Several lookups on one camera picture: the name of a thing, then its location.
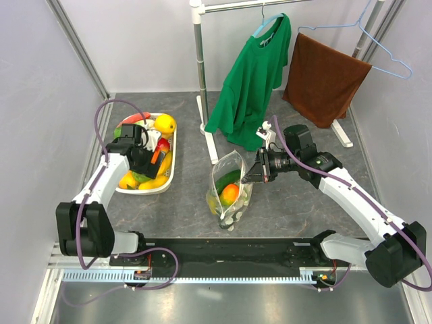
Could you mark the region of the green cucumber toy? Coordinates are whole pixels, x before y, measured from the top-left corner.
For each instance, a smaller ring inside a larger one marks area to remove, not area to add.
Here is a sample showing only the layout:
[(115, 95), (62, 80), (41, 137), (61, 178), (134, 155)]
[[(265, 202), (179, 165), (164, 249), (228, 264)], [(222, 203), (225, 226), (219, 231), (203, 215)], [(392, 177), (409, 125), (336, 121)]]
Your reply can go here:
[(225, 189), (225, 187), (228, 186), (229, 184), (235, 184), (240, 179), (240, 176), (241, 176), (241, 170), (237, 169), (220, 177), (215, 182), (215, 189), (217, 191), (217, 195), (220, 195)]

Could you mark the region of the clear polka dot zip bag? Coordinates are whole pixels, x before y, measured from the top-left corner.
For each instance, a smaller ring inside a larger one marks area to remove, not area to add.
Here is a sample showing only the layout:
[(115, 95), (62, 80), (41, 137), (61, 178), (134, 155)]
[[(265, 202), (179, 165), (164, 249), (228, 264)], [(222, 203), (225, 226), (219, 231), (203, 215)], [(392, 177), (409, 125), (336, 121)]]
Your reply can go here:
[(237, 151), (222, 157), (210, 172), (206, 201), (219, 227), (232, 231), (249, 206), (252, 184), (243, 184), (247, 164)]

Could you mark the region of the yellow pear toy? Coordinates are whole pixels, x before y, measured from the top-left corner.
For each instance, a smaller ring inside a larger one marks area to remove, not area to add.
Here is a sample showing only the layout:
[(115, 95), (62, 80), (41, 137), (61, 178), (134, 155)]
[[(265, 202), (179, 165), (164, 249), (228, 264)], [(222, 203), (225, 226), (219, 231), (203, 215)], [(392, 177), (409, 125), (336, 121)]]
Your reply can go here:
[(212, 214), (214, 214), (214, 215), (220, 215), (221, 214), (221, 206), (219, 204), (219, 201), (214, 196), (210, 196), (207, 199), (207, 204), (208, 204), (210, 212)]

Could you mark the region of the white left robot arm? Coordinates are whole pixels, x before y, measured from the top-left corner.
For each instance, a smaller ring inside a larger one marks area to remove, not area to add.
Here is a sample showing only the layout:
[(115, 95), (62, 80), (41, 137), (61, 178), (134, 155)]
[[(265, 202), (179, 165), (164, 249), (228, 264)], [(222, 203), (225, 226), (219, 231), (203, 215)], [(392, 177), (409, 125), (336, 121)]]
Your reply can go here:
[(114, 231), (107, 207), (120, 180), (128, 171), (150, 179), (157, 176), (164, 158), (154, 156), (161, 133), (137, 124), (124, 124), (120, 136), (103, 148), (99, 166), (71, 202), (58, 204), (55, 216), (59, 247), (65, 256), (106, 258), (124, 254), (133, 265), (142, 265), (148, 249), (136, 232)]

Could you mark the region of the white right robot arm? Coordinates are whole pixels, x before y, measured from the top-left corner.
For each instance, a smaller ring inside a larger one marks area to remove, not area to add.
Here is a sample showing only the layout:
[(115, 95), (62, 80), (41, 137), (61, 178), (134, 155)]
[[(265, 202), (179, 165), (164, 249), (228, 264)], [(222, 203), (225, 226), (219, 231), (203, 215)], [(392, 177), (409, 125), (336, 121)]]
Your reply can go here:
[(363, 190), (331, 153), (319, 152), (306, 125), (285, 130), (263, 122), (256, 135), (264, 145), (242, 183), (269, 183), (280, 173), (295, 171), (301, 179), (334, 200), (360, 226), (366, 240), (327, 230), (313, 238), (310, 260), (319, 266), (336, 259), (365, 267), (372, 278), (390, 288), (417, 269), (431, 270), (426, 258), (427, 233), (417, 221), (406, 223)]

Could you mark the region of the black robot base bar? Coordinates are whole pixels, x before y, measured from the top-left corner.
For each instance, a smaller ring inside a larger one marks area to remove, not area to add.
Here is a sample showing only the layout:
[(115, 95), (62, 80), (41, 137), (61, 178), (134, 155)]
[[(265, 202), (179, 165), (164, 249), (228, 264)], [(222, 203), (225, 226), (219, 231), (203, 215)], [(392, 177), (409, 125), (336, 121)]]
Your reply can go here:
[(177, 256), (181, 276), (253, 277), (298, 275), (301, 267), (341, 269), (312, 238), (153, 238), (140, 236), (138, 250), (168, 248)]

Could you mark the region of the green custard apple toy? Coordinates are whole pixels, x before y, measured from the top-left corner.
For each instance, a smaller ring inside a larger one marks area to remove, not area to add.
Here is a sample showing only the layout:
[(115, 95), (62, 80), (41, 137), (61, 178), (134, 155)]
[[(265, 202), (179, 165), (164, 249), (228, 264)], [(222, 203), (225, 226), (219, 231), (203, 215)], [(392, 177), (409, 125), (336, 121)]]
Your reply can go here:
[(150, 180), (149, 177), (147, 177), (143, 174), (140, 174), (140, 173), (136, 173), (136, 172), (132, 172), (132, 177), (140, 184), (145, 183), (145, 182)]

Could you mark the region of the yellow banana toy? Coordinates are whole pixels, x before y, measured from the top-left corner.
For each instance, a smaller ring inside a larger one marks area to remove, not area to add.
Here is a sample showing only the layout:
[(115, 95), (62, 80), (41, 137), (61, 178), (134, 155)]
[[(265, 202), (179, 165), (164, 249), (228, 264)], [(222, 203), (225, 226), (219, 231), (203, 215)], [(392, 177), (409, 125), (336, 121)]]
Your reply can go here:
[(164, 159), (162, 160), (162, 163), (161, 163), (160, 168), (158, 170), (158, 173), (157, 173), (158, 176), (165, 175), (166, 172), (168, 171), (168, 169), (171, 167), (172, 156), (173, 156), (173, 154), (171, 151), (167, 152), (167, 154), (165, 155)]

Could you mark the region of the red apple toy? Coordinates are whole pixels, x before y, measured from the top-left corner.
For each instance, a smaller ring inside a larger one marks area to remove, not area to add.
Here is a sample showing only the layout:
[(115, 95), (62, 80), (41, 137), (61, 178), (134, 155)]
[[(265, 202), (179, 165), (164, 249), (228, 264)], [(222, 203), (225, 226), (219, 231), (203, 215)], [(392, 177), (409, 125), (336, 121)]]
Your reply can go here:
[(157, 143), (156, 151), (168, 153), (170, 151), (169, 141), (165, 138), (160, 138)]

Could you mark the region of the white perforated fruit basket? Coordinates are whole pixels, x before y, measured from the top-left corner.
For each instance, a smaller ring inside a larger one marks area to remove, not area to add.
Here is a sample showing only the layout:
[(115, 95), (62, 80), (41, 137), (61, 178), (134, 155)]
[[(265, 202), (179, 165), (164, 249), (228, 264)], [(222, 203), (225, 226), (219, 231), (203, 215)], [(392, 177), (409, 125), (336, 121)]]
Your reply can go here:
[[(151, 114), (150, 119), (153, 119), (155, 121), (156, 118), (163, 113), (150, 113), (150, 114)], [(175, 141), (176, 132), (177, 132), (177, 124), (176, 124), (175, 132), (173, 134), (161, 134), (161, 138), (165, 138), (169, 141), (170, 151), (173, 154), (171, 167), (168, 169), (165, 175), (157, 176), (155, 179), (150, 179), (145, 183), (141, 183), (141, 184), (139, 183), (139, 186), (135, 190), (124, 190), (118, 188), (117, 185), (115, 191), (124, 194), (131, 194), (131, 195), (150, 195), (150, 194), (158, 194), (166, 191), (169, 188), (171, 177), (173, 175), (173, 164), (174, 164), (174, 157), (175, 157), (174, 153), (176, 147), (176, 141)]]

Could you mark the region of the red chili pepper toy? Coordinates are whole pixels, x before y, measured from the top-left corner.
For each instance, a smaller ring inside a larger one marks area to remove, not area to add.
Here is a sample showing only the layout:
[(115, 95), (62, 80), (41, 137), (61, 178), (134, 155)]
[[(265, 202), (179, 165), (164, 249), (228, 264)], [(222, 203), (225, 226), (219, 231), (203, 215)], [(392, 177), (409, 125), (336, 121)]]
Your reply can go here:
[[(151, 118), (151, 114), (148, 112), (144, 112), (143, 115), (145, 117), (145, 121)], [(123, 119), (121, 122), (119, 122), (117, 128), (122, 126), (123, 124), (138, 124), (140, 126), (144, 126), (145, 121), (143, 120), (142, 115), (140, 113), (135, 113), (134, 115), (130, 115), (125, 119)]]

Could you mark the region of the yellow lemon toy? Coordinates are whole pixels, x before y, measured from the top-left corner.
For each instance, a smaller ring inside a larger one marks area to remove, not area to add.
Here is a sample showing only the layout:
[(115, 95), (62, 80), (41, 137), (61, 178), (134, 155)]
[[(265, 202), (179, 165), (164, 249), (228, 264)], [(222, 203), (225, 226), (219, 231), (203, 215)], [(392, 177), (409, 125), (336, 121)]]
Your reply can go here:
[(156, 118), (154, 126), (162, 134), (173, 134), (176, 130), (176, 121), (172, 116), (164, 113)]

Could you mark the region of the green t-shirt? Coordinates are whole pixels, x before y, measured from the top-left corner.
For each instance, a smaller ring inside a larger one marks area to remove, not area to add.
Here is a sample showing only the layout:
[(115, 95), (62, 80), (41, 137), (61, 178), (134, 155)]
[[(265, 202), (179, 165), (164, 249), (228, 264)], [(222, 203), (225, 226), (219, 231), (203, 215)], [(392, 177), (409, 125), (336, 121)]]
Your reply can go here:
[(281, 86), (291, 35), (290, 19), (283, 13), (262, 36), (249, 37), (223, 82), (206, 132), (220, 130), (228, 142), (246, 151), (261, 146), (256, 131), (264, 122), (271, 93)]

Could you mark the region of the brown towel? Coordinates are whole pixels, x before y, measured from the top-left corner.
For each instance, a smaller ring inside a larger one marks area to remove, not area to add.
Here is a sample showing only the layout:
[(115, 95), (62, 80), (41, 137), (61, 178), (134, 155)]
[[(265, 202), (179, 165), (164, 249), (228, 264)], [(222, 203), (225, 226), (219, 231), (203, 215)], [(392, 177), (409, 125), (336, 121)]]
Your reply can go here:
[(283, 100), (316, 127), (329, 128), (334, 120), (346, 116), (371, 69), (371, 64), (299, 33)]

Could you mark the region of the light blue shirt hanger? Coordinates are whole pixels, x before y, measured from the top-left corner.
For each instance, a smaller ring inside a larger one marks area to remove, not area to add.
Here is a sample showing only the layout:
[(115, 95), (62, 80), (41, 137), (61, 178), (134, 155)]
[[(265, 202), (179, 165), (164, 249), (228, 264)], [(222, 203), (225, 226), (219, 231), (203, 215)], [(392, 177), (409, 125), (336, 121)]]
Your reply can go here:
[(265, 3), (263, 3), (262, 5), (261, 5), (261, 16), (262, 16), (262, 20), (261, 20), (261, 24), (260, 24), (260, 26), (255, 30), (255, 32), (252, 34), (252, 36), (254, 37), (254, 38), (256, 38), (260, 33), (261, 33), (261, 31), (269, 24), (269, 23), (271, 23), (272, 21), (274, 21), (274, 20), (276, 20), (276, 19), (278, 19), (278, 18), (282, 18), (282, 17), (284, 17), (284, 14), (283, 13), (279, 13), (279, 14), (276, 14), (276, 15), (274, 15), (274, 16), (271, 16), (270, 18), (266, 18), (265, 17), (265, 14), (264, 14), (264, 8), (265, 8)]

